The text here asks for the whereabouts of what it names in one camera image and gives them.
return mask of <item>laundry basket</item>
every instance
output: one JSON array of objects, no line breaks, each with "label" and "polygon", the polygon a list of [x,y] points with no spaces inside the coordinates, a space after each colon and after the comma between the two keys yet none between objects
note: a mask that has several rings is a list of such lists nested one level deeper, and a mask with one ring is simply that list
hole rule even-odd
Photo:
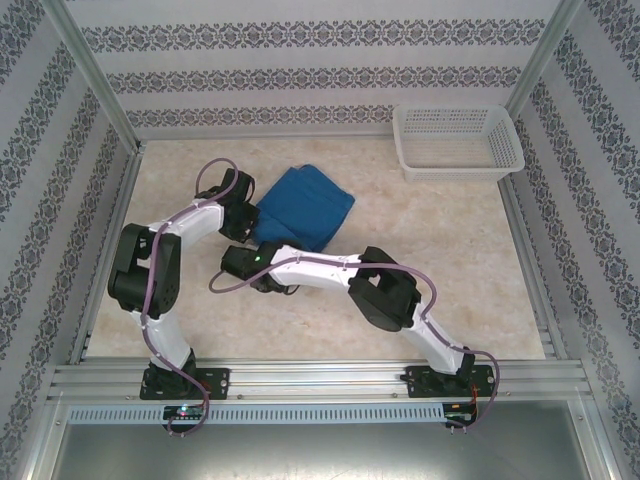
[{"label": "laundry basket", "polygon": [[513,122],[501,106],[399,105],[393,136],[408,182],[497,182],[524,168]]}]

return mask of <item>cable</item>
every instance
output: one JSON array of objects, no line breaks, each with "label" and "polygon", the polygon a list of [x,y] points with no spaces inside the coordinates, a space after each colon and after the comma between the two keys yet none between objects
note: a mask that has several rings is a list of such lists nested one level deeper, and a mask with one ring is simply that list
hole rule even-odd
[{"label": "cable", "polygon": [[156,232],[156,234],[155,234],[155,236],[153,238],[153,243],[151,245],[151,256],[150,256],[150,260],[149,260],[149,277],[147,279],[147,286],[146,286],[146,289],[145,289],[145,297],[144,297],[144,303],[142,305],[142,312],[140,312],[140,324],[141,324],[141,327],[142,327],[142,337],[144,338],[144,342],[147,344],[147,347],[149,348],[149,350],[151,350],[151,353],[153,355],[155,355],[155,357],[158,360],[160,360],[160,362],[162,362],[169,370],[177,373],[182,378],[184,378],[188,382],[190,382],[193,385],[195,385],[198,390],[200,390],[200,392],[202,393],[202,407],[204,408],[204,412],[202,414],[202,417],[200,417],[200,421],[197,424],[195,424],[193,427],[191,427],[189,430],[187,430],[186,432],[183,432],[183,433],[177,433],[177,432],[171,430],[171,424],[172,424],[174,418],[170,418],[169,422],[167,423],[167,430],[169,432],[169,435],[171,435],[171,436],[179,435],[180,437],[185,437],[187,435],[190,435],[190,434],[196,432],[197,430],[199,430],[202,427],[202,425],[206,421],[207,417],[209,416],[209,393],[204,388],[204,386],[202,386],[200,384],[200,382],[198,382],[195,378],[193,378],[190,375],[186,374],[179,367],[177,367],[176,365],[173,365],[171,362],[169,362],[164,357],[162,357],[161,353],[155,348],[155,346],[153,345],[153,342],[149,338],[149,332],[148,332],[148,329],[147,329],[147,324],[148,324],[147,316],[148,316],[148,313],[149,313],[149,307],[151,305],[151,297],[153,296],[153,287],[154,287],[154,283],[155,283],[156,266],[157,266],[157,261],[158,261],[158,245],[160,243],[160,238],[162,237],[163,232],[167,228],[169,228],[169,226],[172,223],[177,222],[178,220],[180,220],[180,218],[182,218],[184,215],[192,212],[193,210],[196,210],[196,209],[201,208],[203,206],[209,205],[209,204],[215,202],[216,200],[219,200],[221,197],[223,197],[224,195],[229,193],[231,191],[231,189],[235,186],[236,182],[238,181],[238,166],[233,161],[229,160],[228,158],[216,158],[214,160],[211,160],[211,161],[207,162],[207,164],[204,167],[202,167],[202,169],[198,173],[198,176],[196,178],[196,195],[198,193],[200,193],[200,179],[202,178],[202,175],[204,174],[204,172],[209,167],[211,167],[212,165],[214,165],[216,163],[220,163],[220,162],[228,163],[233,167],[234,175],[233,175],[233,180],[231,181],[231,184],[227,188],[225,188],[222,192],[214,195],[213,197],[211,197],[211,198],[209,198],[207,200],[204,200],[204,201],[198,203],[197,205],[195,205],[195,204],[189,205],[187,208],[185,208],[184,210],[181,210],[180,212],[176,213],[171,218],[169,218],[167,221],[165,221],[160,226],[160,228],[158,228],[158,231]]},{"label": "cable", "polygon": [[[267,273],[271,272],[272,270],[275,270],[278,267],[281,267],[283,265],[287,265],[288,263],[293,263],[293,262],[309,262],[309,263],[318,263],[321,265],[330,265],[330,266],[335,266],[335,267],[342,267],[342,268],[377,268],[377,269],[389,269],[389,270],[400,270],[402,272],[407,272],[409,274],[415,275],[416,277],[422,279],[427,285],[429,285],[429,288],[431,289],[431,299],[429,300],[429,303],[427,304],[427,306],[424,308],[424,310],[421,312],[420,314],[420,320],[422,320],[425,325],[427,326],[427,328],[429,328],[429,330],[431,331],[431,333],[433,333],[433,335],[438,339],[438,341],[440,343],[442,343],[444,346],[451,348],[452,350],[455,350],[456,352],[460,352],[463,354],[472,354],[472,355],[482,355],[487,357],[491,363],[493,363],[494,366],[494,370],[495,370],[495,378],[494,378],[494,385],[493,385],[493,390],[491,392],[491,396],[489,397],[489,401],[487,403],[487,407],[484,409],[484,411],[482,412],[482,415],[480,415],[477,420],[470,425],[469,427],[464,428],[464,432],[466,433],[467,430],[470,430],[472,428],[475,428],[476,425],[478,425],[478,423],[480,422],[480,420],[482,420],[484,417],[486,417],[487,413],[489,412],[489,410],[491,410],[493,403],[495,401],[496,395],[498,394],[498,386],[500,385],[500,366],[498,365],[498,361],[496,360],[496,358],[490,354],[489,352],[485,352],[484,350],[465,350],[463,348],[457,347],[456,345],[452,345],[451,342],[449,342],[446,338],[444,338],[440,332],[438,332],[436,330],[436,328],[431,324],[431,322],[429,322],[427,320],[427,314],[429,313],[429,311],[433,308],[433,305],[436,303],[436,299],[438,297],[437,294],[437,289],[435,284],[433,283],[433,281],[426,276],[424,273],[420,272],[419,270],[416,270],[415,268],[412,267],[407,267],[405,265],[399,265],[397,263],[340,263],[338,261],[335,260],[327,260],[327,259],[323,259],[323,258],[315,258],[315,257],[292,257],[292,258],[287,258],[285,260],[281,260],[280,262],[276,262],[273,265],[269,265],[267,268],[265,268],[264,270],[256,273],[255,275],[253,275],[252,277],[248,278],[247,280],[244,280],[236,285],[233,285],[231,287],[226,287],[226,288],[219,288],[219,289],[215,289],[213,288],[213,284],[214,282],[220,278],[220,276],[224,273],[222,271],[218,272],[217,274],[215,274],[211,280],[209,281],[209,290],[212,293],[216,293],[216,294],[220,294],[220,293],[228,293],[228,292],[233,292],[235,290],[238,290],[246,285],[249,285],[250,283],[252,283],[253,281],[257,280],[258,278],[266,275]],[[456,426],[463,426],[462,424],[458,424],[455,421],[451,421],[449,420],[450,423],[456,425]]]}]

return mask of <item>white plastic basket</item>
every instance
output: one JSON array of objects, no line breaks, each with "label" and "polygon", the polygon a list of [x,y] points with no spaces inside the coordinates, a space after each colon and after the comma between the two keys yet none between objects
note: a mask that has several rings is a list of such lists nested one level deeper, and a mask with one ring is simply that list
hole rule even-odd
[{"label": "white plastic basket", "polygon": [[497,182],[524,168],[513,122],[498,105],[399,105],[393,110],[393,136],[408,182]]}]

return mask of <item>blue cloth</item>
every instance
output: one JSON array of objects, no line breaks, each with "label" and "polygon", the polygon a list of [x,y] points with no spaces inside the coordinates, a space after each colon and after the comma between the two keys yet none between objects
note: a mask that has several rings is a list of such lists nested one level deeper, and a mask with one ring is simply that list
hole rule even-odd
[{"label": "blue cloth", "polygon": [[258,202],[260,216],[252,238],[258,244],[293,241],[304,250],[321,252],[354,202],[313,165],[290,168]]}]

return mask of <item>floor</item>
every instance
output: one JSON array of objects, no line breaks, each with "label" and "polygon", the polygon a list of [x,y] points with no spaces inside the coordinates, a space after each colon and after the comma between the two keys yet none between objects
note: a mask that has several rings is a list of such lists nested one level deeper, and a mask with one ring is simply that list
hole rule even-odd
[{"label": "floor", "polygon": [[[256,179],[257,200],[290,166],[311,163],[356,198],[325,253],[385,250],[438,286],[433,315],[458,341],[502,359],[544,353],[495,183],[406,183],[387,138],[154,141],[147,145],[125,224],[168,217],[192,199],[201,166],[233,159]],[[219,184],[223,168],[203,186]],[[176,310],[198,357],[416,359],[397,334],[369,325],[347,295],[302,287],[293,296],[207,289],[230,244],[210,235],[182,258]],[[236,282],[223,277],[218,285]],[[427,298],[428,288],[418,284]],[[131,317],[106,294],[88,355],[147,356]]]}]

